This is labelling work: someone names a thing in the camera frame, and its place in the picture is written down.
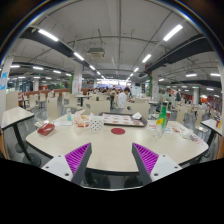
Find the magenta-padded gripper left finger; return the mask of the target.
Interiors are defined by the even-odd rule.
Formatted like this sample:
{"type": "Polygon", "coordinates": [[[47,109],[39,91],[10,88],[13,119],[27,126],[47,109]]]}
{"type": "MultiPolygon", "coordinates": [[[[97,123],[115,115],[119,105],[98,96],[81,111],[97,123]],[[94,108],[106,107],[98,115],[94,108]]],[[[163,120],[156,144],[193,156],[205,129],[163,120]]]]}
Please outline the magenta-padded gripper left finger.
{"type": "Polygon", "coordinates": [[[55,156],[42,169],[80,185],[91,153],[91,144],[87,143],[66,155],[55,156]]]}

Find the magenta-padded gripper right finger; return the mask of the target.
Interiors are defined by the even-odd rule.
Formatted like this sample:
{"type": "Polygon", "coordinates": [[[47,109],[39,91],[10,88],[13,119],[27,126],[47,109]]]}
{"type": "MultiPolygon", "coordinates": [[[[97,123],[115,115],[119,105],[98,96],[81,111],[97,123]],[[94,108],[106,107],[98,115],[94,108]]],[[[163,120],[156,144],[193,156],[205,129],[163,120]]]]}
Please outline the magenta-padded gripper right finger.
{"type": "Polygon", "coordinates": [[[132,154],[144,185],[181,170],[181,167],[168,155],[158,155],[137,143],[132,144],[132,154]]]}

